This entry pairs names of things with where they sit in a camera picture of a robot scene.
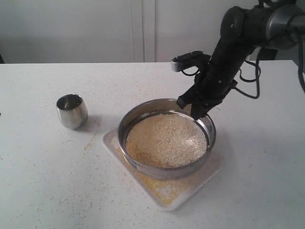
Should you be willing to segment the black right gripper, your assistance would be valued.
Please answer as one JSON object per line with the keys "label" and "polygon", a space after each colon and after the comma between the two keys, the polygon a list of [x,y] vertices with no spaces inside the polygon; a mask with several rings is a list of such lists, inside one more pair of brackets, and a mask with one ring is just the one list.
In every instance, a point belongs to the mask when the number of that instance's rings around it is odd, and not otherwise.
{"label": "black right gripper", "polygon": [[238,56],[229,53],[191,53],[191,66],[196,66],[199,73],[194,85],[176,101],[184,109],[192,105],[192,118],[198,120],[220,104],[232,88],[238,71]]}

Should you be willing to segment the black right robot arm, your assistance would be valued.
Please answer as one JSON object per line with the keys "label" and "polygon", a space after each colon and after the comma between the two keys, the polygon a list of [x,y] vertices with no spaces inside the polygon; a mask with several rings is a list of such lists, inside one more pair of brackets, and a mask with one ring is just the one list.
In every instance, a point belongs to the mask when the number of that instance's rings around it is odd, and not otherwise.
{"label": "black right robot arm", "polygon": [[228,93],[236,89],[235,76],[255,49],[299,48],[303,61],[305,13],[293,0],[261,0],[252,9],[238,6],[224,15],[220,40],[212,55],[193,51],[172,59],[172,69],[184,72],[196,67],[194,84],[178,97],[180,108],[191,106],[191,117],[199,119],[219,105]]}

